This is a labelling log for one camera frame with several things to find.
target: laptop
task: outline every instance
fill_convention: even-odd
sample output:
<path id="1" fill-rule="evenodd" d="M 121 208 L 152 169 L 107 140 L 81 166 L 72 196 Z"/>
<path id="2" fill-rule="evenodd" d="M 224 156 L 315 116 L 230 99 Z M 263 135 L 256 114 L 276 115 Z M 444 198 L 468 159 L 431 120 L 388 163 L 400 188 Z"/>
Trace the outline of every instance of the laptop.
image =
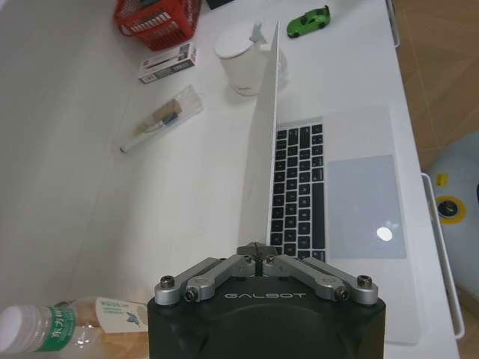
<path id="1" fill-rule="evenodd" d="M 370 275 L 387 305 L 386 341 L 414 345 L 421 326 L 388 107 L 277 124 L 278 67 L 277 25 L 251 121 L 239 245 Z"/>

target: water bottle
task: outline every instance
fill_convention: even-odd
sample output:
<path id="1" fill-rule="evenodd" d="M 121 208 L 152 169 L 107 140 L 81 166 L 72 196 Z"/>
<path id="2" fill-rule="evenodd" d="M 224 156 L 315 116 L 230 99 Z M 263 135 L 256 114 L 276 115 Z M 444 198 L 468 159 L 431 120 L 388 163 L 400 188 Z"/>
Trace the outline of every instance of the water bottle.
<path id="1" fill-rule="evenodd" d="M 17 305 L 0 315 L 0 355 L 55 352 L 64 359 L 148 358 L 147 308 L 110 298 Z"/>

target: white mug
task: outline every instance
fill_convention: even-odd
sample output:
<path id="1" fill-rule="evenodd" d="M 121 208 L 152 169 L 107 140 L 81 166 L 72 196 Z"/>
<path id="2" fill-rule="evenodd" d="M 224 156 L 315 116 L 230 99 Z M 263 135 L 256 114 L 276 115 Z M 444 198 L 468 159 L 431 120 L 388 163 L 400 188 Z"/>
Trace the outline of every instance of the white mug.
<path id="1" fill-rule="evenodd" d="M 243 22 L 229 28 L 216 41 L 215 53 L 230 86 L 243 96 L 254 96 L 260 90 L 271 49 L 260 28 L 260 22 Z"/>

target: white box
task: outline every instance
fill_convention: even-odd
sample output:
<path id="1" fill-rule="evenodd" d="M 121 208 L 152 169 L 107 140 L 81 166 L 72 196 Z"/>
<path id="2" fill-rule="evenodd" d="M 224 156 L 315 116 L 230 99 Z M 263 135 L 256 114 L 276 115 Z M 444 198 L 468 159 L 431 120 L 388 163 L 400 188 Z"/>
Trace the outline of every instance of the white box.
<path id="1" fill-rule="evenodd" d="M 196 47 L 193 43 L 185 43 L 143 61 L 140 65 L 138 79 L 144 84 L 148 84 L 192 67 L 195 63 Z"/>

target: toy car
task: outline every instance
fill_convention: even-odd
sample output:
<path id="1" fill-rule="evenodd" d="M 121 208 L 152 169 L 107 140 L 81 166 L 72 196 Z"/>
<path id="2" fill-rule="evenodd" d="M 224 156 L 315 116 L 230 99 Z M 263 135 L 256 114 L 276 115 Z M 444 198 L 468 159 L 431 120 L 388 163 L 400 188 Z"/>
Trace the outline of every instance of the toy car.
<path id="1" fill-rule="evenodd" d="M 329 7 L 326 5 L 320 9 L 308 11 L 303 16 L 291 20 L 287 25 L 287 36 L 298 37 L 318 28 L 324 28 L 329 24 L 331 16 L 329 14 Z"/>

